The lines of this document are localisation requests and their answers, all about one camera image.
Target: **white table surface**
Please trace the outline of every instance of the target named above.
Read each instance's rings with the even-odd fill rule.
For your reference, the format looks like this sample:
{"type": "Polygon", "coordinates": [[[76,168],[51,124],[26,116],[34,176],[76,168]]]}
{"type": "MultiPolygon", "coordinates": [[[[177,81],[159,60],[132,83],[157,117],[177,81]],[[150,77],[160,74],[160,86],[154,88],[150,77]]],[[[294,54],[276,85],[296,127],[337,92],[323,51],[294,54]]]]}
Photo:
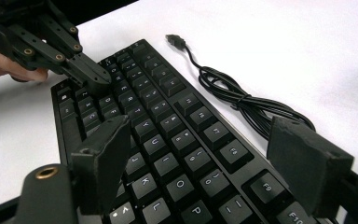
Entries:
{"type": "MultiPolygon", "coordinates": [[[[358,1],[141,0],[78,28],[95,61],[145,38],[265,154],[267,142],[207,93],[187,56],[167,44],[165,35],[180,35],[201,65],[306,115],[355,157],[358,173],[358,1]]],[[[0,77],[0,203],[19,196],[33,169],[60,161],[49,88],[63,78],[0,77]]]]}

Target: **cable plug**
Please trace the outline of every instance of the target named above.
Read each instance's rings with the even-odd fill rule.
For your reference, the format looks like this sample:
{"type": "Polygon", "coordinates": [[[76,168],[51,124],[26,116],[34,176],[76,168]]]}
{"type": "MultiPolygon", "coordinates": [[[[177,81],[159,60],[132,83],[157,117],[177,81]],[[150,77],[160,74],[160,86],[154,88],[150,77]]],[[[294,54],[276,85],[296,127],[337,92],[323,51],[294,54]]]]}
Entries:
{"type": "Polygon", "coordinates": [[[170,44],[179,50],[182,50],[186,47],[185,40],[182,39],[179,35],[166,35],[165,37],[167,38],[168,42],[170,42],[170,44]]]}

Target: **keycap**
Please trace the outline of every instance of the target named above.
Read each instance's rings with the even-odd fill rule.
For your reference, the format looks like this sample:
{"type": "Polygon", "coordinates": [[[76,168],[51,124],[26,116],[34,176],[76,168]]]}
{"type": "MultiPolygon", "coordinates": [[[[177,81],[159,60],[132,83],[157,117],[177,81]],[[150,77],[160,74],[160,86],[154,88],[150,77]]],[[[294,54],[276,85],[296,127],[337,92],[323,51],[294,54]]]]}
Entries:
{"type": "Polygon", "coordinates": [[[121,81],[113,88],[113,93],[118,98],[118,96],[122,95],[126,91],[130,91],[131,86],[127,81],[121,81]]]}
{"type": "Polygon", "coordinates": [[[277,215],[278,222],[280,224],[316,224],[316,220],[313,217],[307,216],[307,213],[301,207],[298,202],[290,204],[287,208],[277,215]]]}
{"type": "Polygon", "coordinates": [[[142,90],[145,90],[151,85],[150,79],[146,76],[139,77],[132,82],[132,86],[135,89],[136,94],[140,95],[142,90]]]}
{"type": "Polygon", "coordinates": [[[161,134],[165,138],[171,138],[182,131],[186,126],[176,114],[171,114],[158,124],[161,134]]]}
{"type": "Polygon", "coordinates": [[[202,107],[201,101],[193,93],[190,93],[186,97],[178,100],[175,105],[179,112],[185,117],[202,107]]]}
{"type": "Polygon", "coordinates": [[[147,119],[135,126],[134,134],[135,134],[135,139],[138,141],[138,143],[142,144],[146,140],[158,134],[158,131],[152,120],[147,119]]]}
{"type": "Polygon", "coordinates": [[[175,207],[183,207],[197,196],[193,185],[186,175],[180,175],[167,185],[171,202],[175,207]]]}
{"type": "Polygon", "coordinates": [[[62,120],[68,118],[71,115],[76,115],[74,104],[71,103],[60,106],[60,116],[62,120]]]}
{"type": "Polygon", "coordinates": [[[234,173],[240,169],[252,155],[237,139],[230,142],[219,150],[217,154],[219,160],[223,163],[229,173],[234,173]]]}
{"type": "Polygon", "coordinates": [[[95,105],[94,105],[92,98],[87,97],[78,103],[78,108],[79,108],[80,114],[85,114],[85,113],[89,112],[91,109],[95,109],[95,105]]]}
{"type": "Polygon", "coordinates": [[[101,108],[101,109],[104,109],[104,108],[106,108],[106,107],[109,106],[109,105],[115,105],[116,102],[115,102],[115,100],[113,99],[113,95],[107,95],[107,96],[105,96],[103,99],[99,100],[99,101],[98,101],[98,104],[100,105],[100,108],[101,108]]]}
{"type": "Polygon", "coordinates": [[[171,152],[156,160],[154,162],[154,169],[158,174],[159,181],[163,184],[183,172],[181,166],[171,152]]]}
{"type": "Polygon", "coordinates": [[[184,212],[182,212],[181,216],[185,224],[205,224],[209,223],[213,219],[208,208],[205,206],[205,203],[201,200],[196,201],[189,206],[184,212]]]}
{"type": "Polygon", "coordinates": [[[196,140],[188,129],[174,136],[171,142],[173,151],[180,157],[184,157],[187,153],[200,145],[199,141],[196,140]]]}
{"type": "Polygon", "coordinates": [[[283,186],[270,173],[258,178],[251,185],[251,189],[263,203],[271,202],[284,191],[283,186]]]}
{"type": "Polygon", "coordinates": [[[217,121],[217,118],[209,111],[205,106],[196,110],[189,117],[187,117],[188,123],[196,130],[197,133],[210,127],[217,121]]]}
{"type": "Polygon", "coordinates": [[[129,224],[136,221],[135,214],[133,212],[130,203],[124,203],[118,209],[109,214],[111,223],[114,224],[129,224]]]}
{"type": "Polygon", "coordinates": [[[211,150],[216,150],[222,147],[233,138],[232,133],[229,132],[220,121],[205,129],[200,133],[200,136],[211,150]]]}
{"type": "Polygon", "coordinates": [[[131,184],[134,199],[138,206],[149,203],[159,195],[153,176],[148,173],[131,184]]]}
{"type": "Polygon", "coordinates": [[[130,105],[134,104],[137,101],[138,97],[133,91],[126,91],[118,96],[118,102],[120,103],[120,106],[121,108],[123,108],[123,110],[125,108],[129,108],[130,105]]]}
{"type": "Polygon", "coordinates": [[[161,100],[161,94],[159,94],[156,88],[147,89],[141,93],[141,102],[146,107],[146,109],[150,109],[161,100]]]}
{"type": "Polygon", "coordinates": [[[172,223],[170,209],[163,198],[158,198],[142,210],[146,223],[172,223]]]}
{"type": "Polygon", "coordinates": [[[156,123],[159,123],[172,114],[172,109],[165,100],[151,106],[149,111],[152,120],[156,123]]]}
{"type": "Polygon", "coordinates": [[[185,88],[186,86],[177,77],[173,77],[167,80],[166,82],[162,83],[161,85],[161,89],[168,97],[175,95],[177,92],[185,88]]]}
{"type": "Polygon", "coordinates": [[[136,125],[138,125],[139,123],[141,123],[142,121],[148,119],[149,117],[147,116],[147,113],[144,109],[143,106],[141,106],[141,104],[136,103],[137,105],[135,105],[133,107],[133,109],[131,109],[127,115],[130,117],[130,121],[131,121],[131,127],[135,127],[136,125]]]}
{"type": "Polygon", "coordinates": [[[82,88],[75,93],[76,100],[78,102],[81,102],[82,100],[86,99],[87,97],[90,97],[90,94],[88,91],[86,91],[86,88],[82,88]]]}
{"type": "Polygon", "coordinates": [[[96,109],[89,110],[89,112],[84,114],[83,124],[84,124],[86,131],[101,124],[100,116],[98,115],[98,112],[96,109]]]}
{"type": "Polygon", "coordinates": [[[253,212],[245,201],[236,195],[219,207],[219,213],[227,224],[237,224],[244,222],[253,212]]]}
{"type": "Polygon", "coordinates": [[[211,203],[218,203],[230,193],[230,184],[218,169],[203,177],[200,181],[200,185],[211,203]]]}
{"type": "Polygon", "coordinates": [[[144,44],[135,43],[130,46],[130,49],[132,50],[132,53],[136,54],[137,52],[141,51],[142,49],[145,49],[144,44]]]}
{"type": "Polygon", "coordinates": [[[170,151],[168,146],[165,144],[164,139],[161,135],[150,138],[144,143],[146,159],[150,162],[155,161],[157,158],[165,155],[170,151]]]}
{"type": "Polygon", "coordinates": [[[58,101],[58,105],[72,103],[74,101],[74,99],[72,99],[72,91],[66,89],[66,91],[63,91],[62,93],[58,94],[57,101],[58,101]]]}
{"type": "Polygon", "coordinates": [[[138,152],[129,158],[124,176],[126,177],[127,182],[130,183],[142,175],[145,175],[147,172],[148,167],[146,166],[145,160],[142,157],[142,154],[138,152]]]}
{"type": "Polygon", "coordinates": [[[214,167],[207,152],[199,147],[185,157],[186,168],[193,178],[199,178],[214,167]]]}
{"type": "Polygon", "coordinates": [[[121,115],[120,110],[117,105],[112,105],[112,107],[108,106],[103,111],[104,120],[111,119],[115,116],[121,115]]]}

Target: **human hand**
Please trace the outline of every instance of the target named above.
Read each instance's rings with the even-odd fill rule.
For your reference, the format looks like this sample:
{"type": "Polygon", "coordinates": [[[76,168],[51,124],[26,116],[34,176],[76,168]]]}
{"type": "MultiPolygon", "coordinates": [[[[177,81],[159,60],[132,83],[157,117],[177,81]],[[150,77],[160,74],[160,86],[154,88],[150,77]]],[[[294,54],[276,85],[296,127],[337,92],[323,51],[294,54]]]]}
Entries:
{"type": "Polygon", "coordinates": [[[24,81],[44,81],[48,78],[48,70],[37,68],[34,71],[28,71],[18,63],[11,61],[8,57],[0,54],[0,76],[10,74],[16,79],[24,81]]]}

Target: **black keyboard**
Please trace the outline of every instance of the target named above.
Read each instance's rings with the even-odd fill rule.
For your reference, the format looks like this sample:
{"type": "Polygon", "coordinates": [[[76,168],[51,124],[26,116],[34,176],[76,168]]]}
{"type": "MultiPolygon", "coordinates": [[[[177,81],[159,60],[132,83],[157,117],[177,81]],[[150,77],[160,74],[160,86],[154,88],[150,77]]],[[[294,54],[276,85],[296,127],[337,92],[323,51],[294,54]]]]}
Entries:
{"type": "Polygon", "coordinates": [[[131,119],[131,157],[104,222],[326,223],[145,40],[99,64],[114,82],[104,98],[69,79],[51,93],[62,163],[104,120],[131,119]]]}

